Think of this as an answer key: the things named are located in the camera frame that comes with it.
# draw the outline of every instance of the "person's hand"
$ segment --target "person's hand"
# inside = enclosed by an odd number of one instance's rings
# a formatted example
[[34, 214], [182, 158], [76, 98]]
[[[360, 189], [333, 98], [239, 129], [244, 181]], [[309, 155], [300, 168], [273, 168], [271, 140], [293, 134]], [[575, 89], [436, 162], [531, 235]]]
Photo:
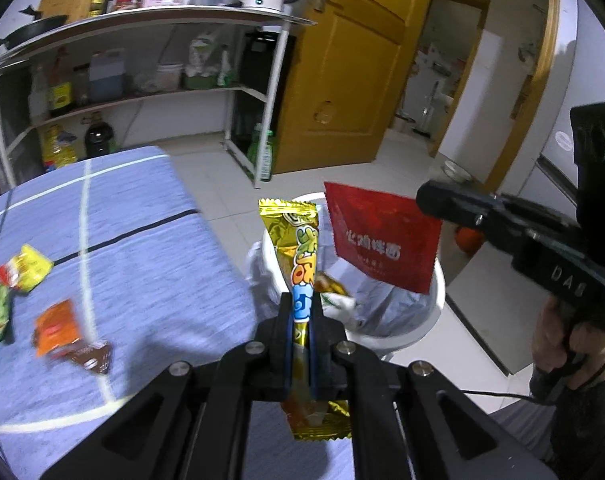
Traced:
[[[565, 330], [558, 313], [559, 301], [549, 298], [542, 309], [536, 330], [533, 334], [533, 362], [545, 372], [562, 367], [567, 361], [567, 352], [562, 341]], [[605, 332], [589, 323], [579, 323], [571, 332], [570, 348], [577, 353], [586, 354], [585, 364], [567, 379], [567, 386], [575, 390], [586, 383], [605, 363]], [[592, 384], [605, 380], [605, 370]]]

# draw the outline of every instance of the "orange object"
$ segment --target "orange object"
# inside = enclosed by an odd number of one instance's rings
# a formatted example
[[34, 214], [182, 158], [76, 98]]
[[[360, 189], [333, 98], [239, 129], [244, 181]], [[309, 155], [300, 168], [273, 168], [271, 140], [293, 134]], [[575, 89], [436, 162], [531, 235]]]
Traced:
[[475, 229], [459, 227], [456, 231], [456, 244], [467, 256], [476, 254], [484, 241], [485, 235]]
[[38, 357], [75, 343], [78, 339], [80, 339], [80, 330], [73, 315], [71, 300], [56, 303], [36, 319], [34, 344]]

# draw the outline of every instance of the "white stripe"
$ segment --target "white stripe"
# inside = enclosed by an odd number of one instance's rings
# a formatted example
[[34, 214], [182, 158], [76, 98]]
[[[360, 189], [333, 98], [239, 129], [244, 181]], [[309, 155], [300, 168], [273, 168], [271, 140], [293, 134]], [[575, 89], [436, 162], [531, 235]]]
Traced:
[[[120, 170], [121, 168], [126, 168], [127, 166], [132, 166], [134, 164], [138, 164], [139, 162], [146, 162], [147, 160], [153, 160], [154, 158], [162, 158], [164, 156], [169, 156], [169, 155], [164, 153], [163, 155], [147, 156], [145, 158], [140, 158], [138, 160], [132, 160], [131, 162], [125, 162], [124, 164], [118, 164], [117, 166], [114, 166], [112, 168], [106, 168], [106, 170], [96, 171], [95, 173], [93, 173], [92, 175], [89, 175], [89, 176], [91, 178], [93, 178], [95, 176], [99, 176], [99, 175], [108, 173], [109, 171]], [[10, 205], [9, 210], [12, 210], [13, 208], [18, 207], [20, 205], [26, 204], [27, 202], [31, 202], [32, 200], [35, 200], [36, 198], [40, 198], [41, 196], [45, 196], [45, 195], [48, 195], [49, 193], [53, 193], [54, 191], [58, 191], [59, 189], [62, 189], [63, 187], [70, 186], [71, 184], [76, 184], [76, 182], [83, 181], [85, 178], [86, 178], [86, 176], [81, 176], [80, 178], [74, 178], [73, 180], [65, 182], [64, 184], [60, 184], [59, 186], [55, 186], [55, 187], [47, 189], [43, 192], [36, 193], [35, 195], [25, 198], [24, 200], [21, 200], [20, 202], [16, 202], [15, 204]]]
[[124, 397], [113, 402], [103, 404], [98, 408], [93, 408], [82, 413], [74, 413], [73, 415], [60, 416], [49, 420], [40, 420], [39, 422], [26, 422], [24, 424], [0, 424], [0, 433], [35, 433], [36, 431], [60, 430], [75, 426], [83, 422], [91, 422], [103, 416], [113, 415], [122, 406], [128, 402], [133, 396]]
[[[78, 219], [78, 232], [80, 240], [78, 241], [78, 257], [80, 259], [80, 287], [82, 289], [82, 313], [84, 314], [85, 337], [90, 342], [98, 339], [98, 329], [96, 329], [96, 316], [94, 314], [94, 302], [91, 296], [91, 280], [89, 278], [89, 258], [87, 249], [89, 248], [89, 189], [91, 187], [91, 159], [85, 161], [85, 176], [82, 183], [82, 194], [80, 195], [80, 217]], [[98, 387], [105, 402], [114, 402], [116, 398], [111, 390], [111, 384], [107, 376], [99, 375]]]

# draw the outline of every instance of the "red package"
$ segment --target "red package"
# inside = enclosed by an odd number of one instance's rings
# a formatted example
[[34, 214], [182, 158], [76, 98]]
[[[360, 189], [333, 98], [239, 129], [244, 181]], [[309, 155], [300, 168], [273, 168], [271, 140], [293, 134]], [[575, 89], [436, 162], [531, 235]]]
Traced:
[[429, 293], [442, 221], [415, 200], [325, 182], [335, 251], [374, 280]]

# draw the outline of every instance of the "yellow and red wrapper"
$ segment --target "yellow and red wrapper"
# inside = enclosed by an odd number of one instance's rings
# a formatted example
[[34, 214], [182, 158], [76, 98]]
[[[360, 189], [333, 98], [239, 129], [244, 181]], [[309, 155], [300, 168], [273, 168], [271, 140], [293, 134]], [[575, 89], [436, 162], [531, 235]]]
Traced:
[[350, 437], [346, 401], [315, 400], [309, 386], [309, 316], [317, 254], [316, 205], [263, 198], [258, 207], [293, 297], [292, 389], [282, 409], [297, 440]]

